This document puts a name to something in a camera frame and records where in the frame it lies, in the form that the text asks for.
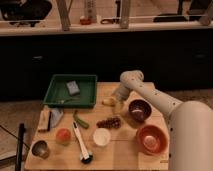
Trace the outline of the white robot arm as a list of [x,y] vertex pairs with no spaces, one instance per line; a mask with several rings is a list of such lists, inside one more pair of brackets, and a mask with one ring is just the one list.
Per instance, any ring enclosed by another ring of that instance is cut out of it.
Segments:
[[135,91],[169,121],[168,171],[213,171],[213,109],[150,89],[143,80],[140,70],[125,71],[113,95],[125,101]]

